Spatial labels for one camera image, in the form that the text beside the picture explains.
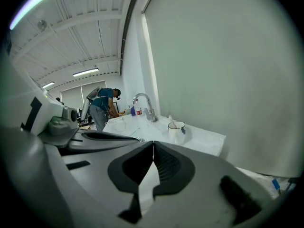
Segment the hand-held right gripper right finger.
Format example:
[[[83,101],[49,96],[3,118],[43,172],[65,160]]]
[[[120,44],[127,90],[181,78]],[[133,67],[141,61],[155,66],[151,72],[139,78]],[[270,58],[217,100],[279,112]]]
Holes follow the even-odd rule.
[[[225,160],[154,142],[160,184],[142,228],[231,228],[255,216],[272,198]]]

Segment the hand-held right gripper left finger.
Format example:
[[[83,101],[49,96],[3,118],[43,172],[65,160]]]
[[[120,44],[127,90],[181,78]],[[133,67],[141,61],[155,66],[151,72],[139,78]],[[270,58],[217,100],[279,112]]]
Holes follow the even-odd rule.
[[[71,186],[73,228],[143,228],[139,186],[152,163],[153,142],[63,155]]]

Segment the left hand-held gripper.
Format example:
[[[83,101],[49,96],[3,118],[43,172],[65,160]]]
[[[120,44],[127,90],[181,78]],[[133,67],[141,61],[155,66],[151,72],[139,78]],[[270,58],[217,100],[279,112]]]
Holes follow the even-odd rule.
[[[139,142],[93,130],[81,133],[85,139],[72,139],[78,130],[76,110],[63,106],[26,72],[12,66],[4,68],[4,125],[29,132],[59,149],[68,146],[70,151],[105,151]]]

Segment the white cup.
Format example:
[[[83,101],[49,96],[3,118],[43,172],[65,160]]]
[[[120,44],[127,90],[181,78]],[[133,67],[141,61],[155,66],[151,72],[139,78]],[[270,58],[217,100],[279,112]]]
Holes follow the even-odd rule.
[[[168,128],[169,137],[173,144],[183,145],[186,138],[186,124],[181,121],[175,121],[177,129]]]

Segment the white sink cabinet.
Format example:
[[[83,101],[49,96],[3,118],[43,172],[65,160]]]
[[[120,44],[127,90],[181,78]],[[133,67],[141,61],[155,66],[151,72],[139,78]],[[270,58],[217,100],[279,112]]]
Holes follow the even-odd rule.
[[[110,119],[105,125],[103,131],[123,136],[130,136],[138,127],[138,130],[133,138],[145,141],[160,141],[171,143],[168,124],[170,123],[167,117],[158,116],[156,122],[151,122],[145,116],[121,116]],[[219,156],[224,145],[225,136],[219,133],[206,131],[191,125],[186,124],[186,138],[183,147],[195,151],[208,153]]]

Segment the white backpack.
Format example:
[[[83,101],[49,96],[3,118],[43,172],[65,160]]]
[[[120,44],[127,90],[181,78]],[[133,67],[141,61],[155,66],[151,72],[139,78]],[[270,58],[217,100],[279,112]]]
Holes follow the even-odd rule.
[[[101,98],[100,96],[100,91],[102,90],[102,87],[97,87],[96,89],[94,89],[90,94],[88,94],[86,96],[83,108],[82,108],[82,112],[80,115],[80,120],[83,121],[87,118],[87,115],[91,115],[91,117],[94,119],[94,117],[98,116],[99,114],[99,108],[97,106],[93,107],[93,111],[91,111],[91,104],[95,99]]]

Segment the window blind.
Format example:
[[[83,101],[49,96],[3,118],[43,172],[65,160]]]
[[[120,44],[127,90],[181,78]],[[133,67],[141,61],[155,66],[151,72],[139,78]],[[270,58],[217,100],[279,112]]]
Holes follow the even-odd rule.
[[[97,87],[106,88],[106,81],[99,81],[96,83],[81,85],[61,92],[62,101],[65,106],[78,109],[82,108],[86,96]]]

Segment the chrome faucet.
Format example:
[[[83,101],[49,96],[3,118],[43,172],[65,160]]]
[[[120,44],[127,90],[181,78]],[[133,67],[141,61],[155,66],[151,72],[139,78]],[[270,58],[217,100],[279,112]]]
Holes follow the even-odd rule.
[[[152,107],[152,104],[151,104],[151,100],[149,98],[149,96],[145,93],[138,93],[136,94],[134,97],[133,97],[133,104],[136,103],[136,100],[140,97],[140,96],[143,96],[146,101],[147,101],[147,106],[146,108],[144,108],[144,113],[146,115],[146,118],[148,121],[151,121],[151,122],[156,122],[157,121],[157,117],[155,115],[155,111]]]

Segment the clear plastic sheet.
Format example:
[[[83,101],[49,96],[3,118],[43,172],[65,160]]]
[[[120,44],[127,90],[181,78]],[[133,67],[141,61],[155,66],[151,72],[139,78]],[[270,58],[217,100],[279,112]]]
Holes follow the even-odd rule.
[[[271,195],[271,197],[273,199],[276,199],[280,196],[272,184],[273,179],[277,179],[280,182],[282,189],[285,189],[285,185],[282,184],[282,182],[284,180],[287,180],[288,178],[262,175],[262,174],[248,171],[248,170],[238,168],[238,167],[237,167],[237,169],[239,171],[241,171],[242,173],[244,173],[245,175],[249,176],[250,178],[254,179],[256,182],[258,182],[264,189],[267,190],[267,192]],[[296,185],[292,186],[289,191],[292,191],[295,187],[296,187]]]

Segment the blue squeegee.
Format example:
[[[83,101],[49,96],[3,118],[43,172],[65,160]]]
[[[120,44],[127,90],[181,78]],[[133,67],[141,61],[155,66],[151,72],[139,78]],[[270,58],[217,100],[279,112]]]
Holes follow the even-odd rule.
[[[283,192],[287,192],[291,189],[292,186],[295,186],[298,183],[298,178],[289,178],[284,180],[282,184],[285,185],[285,189],[282,189],[280,182],[277,179],[272,180],[272,184],[279,195]]]

